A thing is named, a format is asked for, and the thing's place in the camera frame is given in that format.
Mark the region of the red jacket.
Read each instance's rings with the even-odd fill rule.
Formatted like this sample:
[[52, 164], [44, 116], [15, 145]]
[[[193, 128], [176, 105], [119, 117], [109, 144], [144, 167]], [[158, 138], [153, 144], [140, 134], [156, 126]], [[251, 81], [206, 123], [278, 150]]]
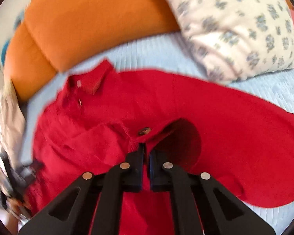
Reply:
[[37, 118], [26, 192], [38, 213], [86, 171], [107, 172], [144, 143], [208, 172], [281, 234], [294, 218], [294, 114], [256, 96], [104, 60], [70, 75]]

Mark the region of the light blue quilted bedspread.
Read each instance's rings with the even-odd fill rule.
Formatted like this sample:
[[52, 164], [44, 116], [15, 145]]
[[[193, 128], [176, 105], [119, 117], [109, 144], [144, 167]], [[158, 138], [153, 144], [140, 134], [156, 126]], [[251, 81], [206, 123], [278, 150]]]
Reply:
[[[68, 72], [57, 74], [22, 107], [27, 124], [23, 136], [21, 162], [32, 160], [33, 140], [39, 116], [56, 98], [67, 77], [93, 69], [104, 58], [108, 58], [119, 72], [158, 69], [206, 80], [203, 67], [193, 60], [179, 33], [135, 40], [95, 55]], [[230, 87], [265, 99], [294, 114], [294, 69], [263, 74], [232, 83]]]

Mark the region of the orange padded headboard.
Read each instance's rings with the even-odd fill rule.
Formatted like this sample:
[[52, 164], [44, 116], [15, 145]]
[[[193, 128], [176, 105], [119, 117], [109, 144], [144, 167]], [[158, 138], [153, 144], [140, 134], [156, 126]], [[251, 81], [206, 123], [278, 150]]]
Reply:
[[96, 54], [178, 30], [165, 0], [31, 0], [7, 48], [4, 75], [26, 102], [57, 73]]

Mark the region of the white blue-patterned pillow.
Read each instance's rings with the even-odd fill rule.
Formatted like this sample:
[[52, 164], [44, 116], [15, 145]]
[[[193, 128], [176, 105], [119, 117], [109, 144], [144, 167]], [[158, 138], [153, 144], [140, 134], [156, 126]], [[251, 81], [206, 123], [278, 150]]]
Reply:
[[210, 81], [294, 69], [294, 24], [285, 0], [166, 1]]

